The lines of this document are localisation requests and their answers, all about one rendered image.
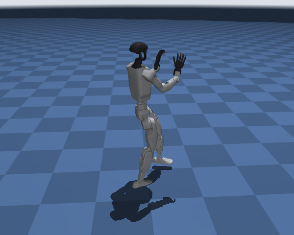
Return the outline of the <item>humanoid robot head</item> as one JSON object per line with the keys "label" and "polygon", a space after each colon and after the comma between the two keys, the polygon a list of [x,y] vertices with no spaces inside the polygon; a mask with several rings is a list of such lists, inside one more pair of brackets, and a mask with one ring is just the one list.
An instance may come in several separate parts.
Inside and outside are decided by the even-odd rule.
{"label": "humanoid robot head", "polygon": [[[146,60],[146,57],[147,57],[147,49],[148,49],[148,46],[145,44],[145,43],[142,43],[142,42],[135,42],[133,43],[129,50],[131,52],[134,52],[136,54],[139,54],[139,57],[135,59],[135,62],[133,65],[131,65],[132,68],[136,69],[136,68],[141,68],[141,64],[142,64],[142,61]],[[144,58],[142,57],[142,54],[141,52],[144,53]]]}

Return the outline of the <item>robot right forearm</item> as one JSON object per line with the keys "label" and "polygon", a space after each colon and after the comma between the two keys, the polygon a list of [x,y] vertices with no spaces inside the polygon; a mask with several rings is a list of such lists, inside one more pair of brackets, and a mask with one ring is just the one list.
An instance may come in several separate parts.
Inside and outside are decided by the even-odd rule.
{"label": "robot right forearm", "polygon": [[163,87],[165,92],[171,90],[173,86],[180,80],[180,71],[175,71],[173,78],[166,82],[166,85]]}

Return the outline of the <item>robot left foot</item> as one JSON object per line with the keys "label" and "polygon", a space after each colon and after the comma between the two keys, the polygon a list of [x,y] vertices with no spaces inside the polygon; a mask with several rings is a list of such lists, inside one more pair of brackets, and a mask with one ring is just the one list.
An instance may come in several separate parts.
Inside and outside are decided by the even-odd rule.
{"label": "robot left foot", "polygon": [[163,165],[171,165],[173,163],[172,159],[167,159],[162,157],[162,160],[158,160],[157,157],[153,158],[153,163],[155,164],[163,164]]}

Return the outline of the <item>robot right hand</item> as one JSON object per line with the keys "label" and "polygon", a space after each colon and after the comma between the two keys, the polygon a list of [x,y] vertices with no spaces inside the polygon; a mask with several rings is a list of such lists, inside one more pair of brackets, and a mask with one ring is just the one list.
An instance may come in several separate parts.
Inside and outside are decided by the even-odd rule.
{"label": "robot right hand", "polygon": [[[185,55],[185,58],[184,58],[184,54],[182,54],[182,59],[181,59],[181,53],[180,53],[180,56],[179,56],[179,59],[178,59],[178,53],[177,53],[177,60],[175,61],[175,58],[173,56],[173,61],[174,61],[174,66],[175,66],[175,69],[174,69],[174,72],[173,72],[173,75],[175,74],[175,71],[180,71],[181,72],[181,68],[184,66],[184,62],[186,60],[186,55]],[[184,58],[184,60],[183,60]]]}

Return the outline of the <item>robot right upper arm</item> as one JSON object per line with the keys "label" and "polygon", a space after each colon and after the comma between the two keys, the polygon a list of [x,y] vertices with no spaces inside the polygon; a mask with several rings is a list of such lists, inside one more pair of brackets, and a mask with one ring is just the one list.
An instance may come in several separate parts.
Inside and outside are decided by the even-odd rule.
{"label": "robot right upper arm", "polygon": [[152,70],[144,70],[141,74],[141,76],[144,77],[144,79],[151,84],[153,84],[160,92],[165,93],[163,90],[163,87],[166,85],[165,83],[162,83],[160,79],[157,77],[156,73]]}

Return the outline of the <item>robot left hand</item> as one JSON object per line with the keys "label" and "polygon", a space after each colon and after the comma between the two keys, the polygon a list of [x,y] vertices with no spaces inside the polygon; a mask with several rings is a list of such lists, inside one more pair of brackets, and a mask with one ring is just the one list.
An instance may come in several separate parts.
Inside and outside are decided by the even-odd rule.
{"label": "robot left hand", "polygon": [[161,59],[161,56],[162,54],[165,53],[165,51],[162,49],[158,52],[157,56],[156,56],[156,61],[154,63],[154,69],[157,70],[158,69],[158,66],[160,66],[159,62],[160,62],[160,59]]}

